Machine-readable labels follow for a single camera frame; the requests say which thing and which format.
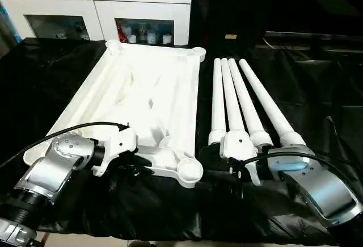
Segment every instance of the white cylindrical tube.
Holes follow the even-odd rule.
[[[239,73],[235,60],[230,58],[228,63],[252,143],[254,146],[273,145],[270,135],[264,130],[261,124],[261,120]]]
[[[291,127],[290,123],[278,108],[277,104],[273,101],[265,87],[257,78],[256,74],[252,71],[247,61],[242,59],[239,61],[239,65],[242,68],[249,83],[251,84],[259,101],[261,102],[263,109],[265,109],[265,112],[270,118],[275,130],[277,131],[277,134],[280,137],[281,145],[305,145],[303,138]]]
[[[223,58],[221,62],[229,129],[240,129],[244,131],[242,115],[240,114],[237,96],[233,86],[231,71],[229,69],[229,64],[226,58]]]
[[[223,97],[221,59],[214,59],[213,95],[212,95],[212,127],[208,145],[221,142],[226,134],[225,101]]]

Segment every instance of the white tray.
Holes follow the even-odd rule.
[[[204,49],[116,41],[106,45],[104,55],[48,134],[87,122],[130,123],[140,145],[167,146],[194,157],[199,64]],[[117,128],[102,125],[78,133],[106,140],[112,131]],[[44,156],[50,143],[26,151],[24,162],[31,165]]]

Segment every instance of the robotic hand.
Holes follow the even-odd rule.
[[[338,240],[341,238],[338,234],[344,231],[346,236],[353,240],[359,238],[362,243],[361,233],[353,232],[357,228],[350,228],[353,223],[360,228],[363,226],[363,205],[351,190],[349,181],[344,180],[346,176],[341,172],[337,173],[339,176],[332,173],[331,170],[338,171],[337,168],[315,156],[303,138],[293,130],[249,64],[240,60],[239,65],[277,131],[281,148],[271,149],[272,140],[261,124],[234,59],[227,61],[225,58],[217,58],[214,61],[212,130],[209,145],[221,143],[220,156],[228,158],[231,165],[230,173],[236,173],[234,170],[237,170],[238,178],[241,178],[241,170],[246,167],[252,183],[257,186],[261,185],[261,182],[256,170],[256,161],[267,159],[268,168],[274,178],[283,179],[289,186],[294,186],[320,223]],[[230,128],[227,133],[222,79]],[[249,134],[244,130],[237,96]]]
[[[103,144],[72,132],[55,137],[44,157],[35,161],[14,187],[0,216],[0,246],[32,246],[42,211],[57,200],[76,170],[102,176],[109,163],[134,152],[137,136],[126,128]]]

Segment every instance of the cabinet door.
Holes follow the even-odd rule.
[[[94,1],[1,0],[15,29],[26,37],[103,40]]]
[[[105,40],[187,45],[189,4],[95,1]]]

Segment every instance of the black fabric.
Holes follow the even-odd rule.
[[[3,132],[8,133],[1,161],[46,134],[104,49],[104,42],[27,39],[0,60],[0,118]],[[246,58],[311,149],[361,166],[362,54],[283,49],[231,49],[207,54],[200,68],[196,134],[203,180],[194,189],[184,189],[170,178],[145,172],[135,177],[132,169],[114,162],[102,177],[87,171],[75,174],[39,229],[127,240],[336,242],[298,197],[289,196],[284,183],[268,179],[268,172],[262,187],[254,187],[247,180],[237,182],[219,159],[218,145],[206,147],[213,59],[219,55]],[[273,127],[253,99],[263,124],[278,144]],[[3,196],[25,168],[20,157],[1,170]],[[361,174],[347,173],[360,179]],[[354,188],[362,197],[359,181],[354,182]]]

